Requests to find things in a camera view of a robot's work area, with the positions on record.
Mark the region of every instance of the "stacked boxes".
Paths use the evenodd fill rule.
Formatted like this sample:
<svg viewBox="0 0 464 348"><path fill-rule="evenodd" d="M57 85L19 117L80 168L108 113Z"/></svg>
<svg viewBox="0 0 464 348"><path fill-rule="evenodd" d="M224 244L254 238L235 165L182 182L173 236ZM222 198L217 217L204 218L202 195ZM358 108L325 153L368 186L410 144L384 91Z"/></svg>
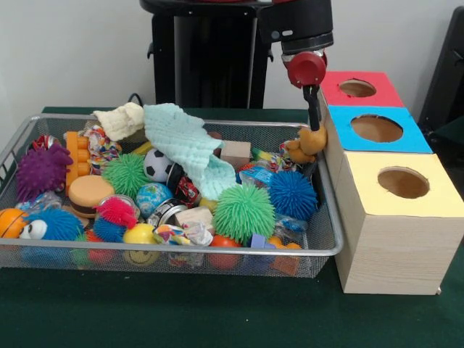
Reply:
<svg viewBox="0 0 464 348"><path fill-rule="evenodd" d="M464 234L464 202L385 74L328 72L321 87L344 292L435 294Z"/></svg>

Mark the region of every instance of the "wire mesh basket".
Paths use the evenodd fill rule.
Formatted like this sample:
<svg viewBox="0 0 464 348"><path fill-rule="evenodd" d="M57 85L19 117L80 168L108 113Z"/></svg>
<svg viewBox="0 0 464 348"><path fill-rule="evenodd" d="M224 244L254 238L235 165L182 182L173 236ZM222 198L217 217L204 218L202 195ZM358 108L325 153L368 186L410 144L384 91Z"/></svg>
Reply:
<svg viewBox="0 0 464 348"><path fill-rule="evenodd" d="M63 134L79 131L89 115L41 114L26 120L0 154L0 209L17 203L17 163L29 144L40 135L51 134L64 144ZM253 147L274 152L295 138L297 123L206 121L208 131L224 139L249 141ZM130 152L146 139L143 132L121 142ZM339 212L326 161L304 169L318 192L318 211L299 240L302 249L217 248L158 244L96 243L85 241L43 241L0 239L0 268L51 268L70 270L114 270L158 273L230 274L245 276L295 276L314 278L327 259L343 245ZM69 200L63 197L64 204Z"/></svg>

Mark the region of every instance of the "red box top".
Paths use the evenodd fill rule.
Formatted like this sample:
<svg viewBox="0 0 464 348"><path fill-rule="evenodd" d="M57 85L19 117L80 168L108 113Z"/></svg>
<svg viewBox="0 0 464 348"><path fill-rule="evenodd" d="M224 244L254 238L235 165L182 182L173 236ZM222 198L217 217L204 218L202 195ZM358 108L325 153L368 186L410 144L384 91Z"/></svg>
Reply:
<svg viewBox="0 0 464 348"><path fill-rule="evenodd" d="M321 88L333 106L404 107L384 72L328 71Z"/></svg>

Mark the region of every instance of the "brown stuffed toy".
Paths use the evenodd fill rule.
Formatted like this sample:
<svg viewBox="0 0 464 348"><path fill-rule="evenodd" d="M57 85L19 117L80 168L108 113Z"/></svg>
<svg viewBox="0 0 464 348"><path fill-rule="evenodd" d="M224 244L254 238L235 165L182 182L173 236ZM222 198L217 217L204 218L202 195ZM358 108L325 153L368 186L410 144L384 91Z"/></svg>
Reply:
<svg viewBox="0 0 464 348"><path fill-rule="evenodd" d="M319 130L312 131L307 127L299 130L299 139L289 140L285 143L285 148L291 160L298 165L313 163L316 154L327 144L327 130L320 125Z"/></svg>

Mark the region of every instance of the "yellow box top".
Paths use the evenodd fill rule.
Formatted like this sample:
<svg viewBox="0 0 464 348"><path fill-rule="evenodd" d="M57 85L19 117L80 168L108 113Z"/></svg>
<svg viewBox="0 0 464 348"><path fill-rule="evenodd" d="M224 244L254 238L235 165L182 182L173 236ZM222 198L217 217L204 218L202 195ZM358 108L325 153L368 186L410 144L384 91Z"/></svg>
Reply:
<svg viewBox="0 0 464 348"><path fill-rule="evenodd" d="M367 214L464 218L464 202L435 154L345 154Z"/></svg>

